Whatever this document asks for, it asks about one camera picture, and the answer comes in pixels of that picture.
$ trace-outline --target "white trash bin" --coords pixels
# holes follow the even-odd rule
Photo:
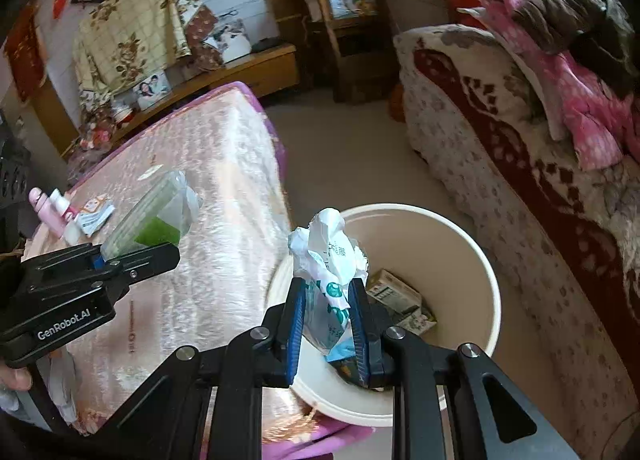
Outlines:
[[[455,349],[473,342],[487,355],[500,332],[500,291],[494,272],[471,237],[440,215],[402,204],[372,204],[342,213],[344,233],[356,238],[369,258],[369,273],[385,268],[422,294],[438,324],[423,338]],[[278,267],[268,306],[284,302],[293,274],[288,256]],[[358,426],[393,423],[391,390],[366,390],[343,380],[303,338],[293,391],[327,416]],[[446,402],[440,392],[440,408]]]

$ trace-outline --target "red decoration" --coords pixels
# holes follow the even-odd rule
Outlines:
[[[40,57],[38,36],[33,21],[34,14],[33,5],[27,5],[20,12],[4,44],[4,53],[9,60],[15,88],[22,102],[35,93],[45,77],[44,63]]]
[[[57,20],[65,8],[66,0],[53,0],[53,19]]]

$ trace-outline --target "clear plastic container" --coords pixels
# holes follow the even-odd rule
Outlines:
[[[201,205],[182,171],[166,172],[107,237],[102,257],[112,260],[165,242],[177,246]]]

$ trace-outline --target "pink cloth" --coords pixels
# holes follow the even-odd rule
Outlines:
[[[319,460],[329,453],[368,438],[375,431],[373,427],[350,426],[324,415],[318,417],[317,424],[316,430],[303,439],[297,437],[295,440],[263,443],[263,460]]]
[[[508,46],[536,73],[544,88],[556,90],[559,115],[573,136],[582,170],[602,169],[618,163],[623,151],[640,162],[640,140],[631,113],[632,95],[624,101],[596,74],[578,65],[568,50],[545,54],[512,19],[525,0],[479,0],[482,21],[501,34]]]

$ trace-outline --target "white bottle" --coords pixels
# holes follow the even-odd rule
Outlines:
[[[80,244],[84,238],[82,237],[80,226],[76,222],[78,210],[75,207],[72,207],[71,202],[67,198],[63,197],[57,189],[52,191],[49,199],[55,206],[58,214],[65,221],[66,227],[62,237],[71,246]]]
[[[56,207],[58,214],[62,216],[62,219],[69,223],[71,220],[75,220],[78,216],[78,210],[71,206],[71,202],[60,194],[60,191],[54,189],[49,195],[49,199]]]

